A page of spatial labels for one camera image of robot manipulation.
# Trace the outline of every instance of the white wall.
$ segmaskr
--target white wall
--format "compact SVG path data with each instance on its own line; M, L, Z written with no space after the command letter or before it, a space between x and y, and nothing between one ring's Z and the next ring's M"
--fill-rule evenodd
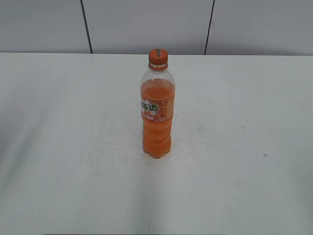
M83 0L94 53L203 54L213 0ZM1 0L0 52L89 53L79 0ZM216 0L206 54L313 55L313 0Z
M1 0L5 51L89 53L79 0Z
M213 0L85 0L94 53L203 54Z
M313 55L313 0L216 0L207 54Z

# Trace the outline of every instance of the clear plastic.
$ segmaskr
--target clear plastic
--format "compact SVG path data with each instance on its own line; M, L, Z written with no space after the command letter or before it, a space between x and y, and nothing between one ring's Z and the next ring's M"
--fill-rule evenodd
M160 158L171 150L171 127L174 115L175 81L170 72L149 69L141 79L140 91L142 98L143 119L143 150L154 158ZM158 111L148 117L144 108L158 105Z

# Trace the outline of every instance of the orange soda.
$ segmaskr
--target orange soda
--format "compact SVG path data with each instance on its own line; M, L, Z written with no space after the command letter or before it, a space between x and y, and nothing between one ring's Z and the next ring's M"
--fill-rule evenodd
M149 53L149 70L141 80L143 151L160 158L171 150L175 82L167 70L168 53L154 49Z

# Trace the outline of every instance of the bottle base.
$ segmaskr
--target bottle base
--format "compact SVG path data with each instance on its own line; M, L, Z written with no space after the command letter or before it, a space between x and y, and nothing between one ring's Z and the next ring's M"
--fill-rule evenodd
M168 150L168 151L166 151L166 152L162 152L161 154L151 153L150 151L145 150L145 149L143 149L143 151L144 151L145 153L150 154L151 157L153 157L154 159L160 159L161 157L163 157L164 154L169 153L171 150Z
M171 151L171 144L172 144L171 137L169 137L168 141L164 143L164 146L148 145L147 143L145 143L145 141L143 141L143 151L145 153L149 153L153 158L159 159L164 154L169 153Z

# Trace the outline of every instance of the bottle neck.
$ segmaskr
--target bottle neck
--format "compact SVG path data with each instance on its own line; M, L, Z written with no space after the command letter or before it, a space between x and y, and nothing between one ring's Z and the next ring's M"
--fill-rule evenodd
M148 67L149 67L149 69L152 70L152 71L162 72L162 71L167 70L167 68L168 68L168 63L166 63L166 64L164 64L164 65L154 65L154 64L151 64L151 63L149 62Z

